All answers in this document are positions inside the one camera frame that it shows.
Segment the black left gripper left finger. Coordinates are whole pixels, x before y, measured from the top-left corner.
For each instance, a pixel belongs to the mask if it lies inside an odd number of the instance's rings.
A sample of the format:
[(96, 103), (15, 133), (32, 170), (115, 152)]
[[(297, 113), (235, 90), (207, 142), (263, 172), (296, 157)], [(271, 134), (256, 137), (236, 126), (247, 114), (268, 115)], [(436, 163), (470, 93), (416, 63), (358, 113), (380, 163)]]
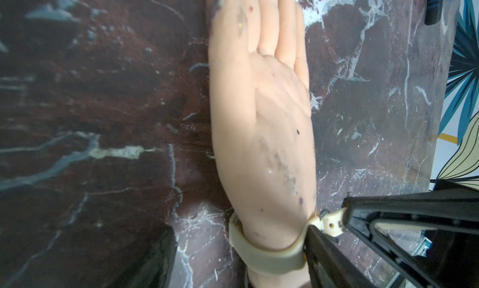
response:
[(159, 238), (130, 266), (122, 271), (109, 288), (167, 288), (175, 263), (177, 241), (174, 230), (166, 225)]

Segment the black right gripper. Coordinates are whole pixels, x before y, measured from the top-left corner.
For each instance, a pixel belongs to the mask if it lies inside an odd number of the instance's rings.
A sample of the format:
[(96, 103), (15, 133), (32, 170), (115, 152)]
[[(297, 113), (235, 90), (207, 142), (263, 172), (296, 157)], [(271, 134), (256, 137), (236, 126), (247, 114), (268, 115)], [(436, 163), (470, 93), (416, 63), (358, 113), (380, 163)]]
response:
[[(416, 287), (479, 286), (479, 192), (354, 197), (344, 206), (343, 225)], [(410, 255), (383, 229), (427, 230), (427, 260)]]

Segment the cream silicone wrist watch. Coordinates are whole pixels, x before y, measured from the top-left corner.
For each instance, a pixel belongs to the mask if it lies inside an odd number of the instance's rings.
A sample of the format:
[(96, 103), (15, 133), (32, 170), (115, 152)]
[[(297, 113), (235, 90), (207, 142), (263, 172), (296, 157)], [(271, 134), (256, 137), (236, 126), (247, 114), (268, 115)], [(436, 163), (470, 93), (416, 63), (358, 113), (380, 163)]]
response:
[(306, 264), (306, 255), (303, 249), (310, 226), (336, 238), (346, 228), (343, 223), (345, 213), (346, 208), (341, 208), (333, 213), (312, 217), (305, 224), (295, 242), (289, 248), (282, 250), (267, 250), (251, 244), (243, 234), (241, 221), (236, 214), (232, 214), (229, 220), (229, 242), (249, 269), (257, 274), (280, 276), (301, 270)]

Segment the beige mannequin hand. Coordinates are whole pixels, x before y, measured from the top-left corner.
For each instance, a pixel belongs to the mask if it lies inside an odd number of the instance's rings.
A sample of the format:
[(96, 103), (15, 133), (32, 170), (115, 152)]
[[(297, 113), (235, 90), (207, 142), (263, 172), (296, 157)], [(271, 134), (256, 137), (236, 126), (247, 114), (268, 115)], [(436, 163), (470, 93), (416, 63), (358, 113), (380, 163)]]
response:
[(206, 0), (212, 145), (245, 238), (282, 250), (316, 213), (303, 10), (296, 0)]

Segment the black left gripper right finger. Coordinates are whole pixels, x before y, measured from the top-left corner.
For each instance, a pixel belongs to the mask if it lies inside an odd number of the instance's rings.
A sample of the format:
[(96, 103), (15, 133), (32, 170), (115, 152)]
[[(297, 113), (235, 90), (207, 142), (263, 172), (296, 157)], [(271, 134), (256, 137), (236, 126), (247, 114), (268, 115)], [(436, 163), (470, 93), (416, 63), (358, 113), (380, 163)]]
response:
[(309, 226), (304, 251), (313, 288), (372, 288), (374, 285), (317, 227)]

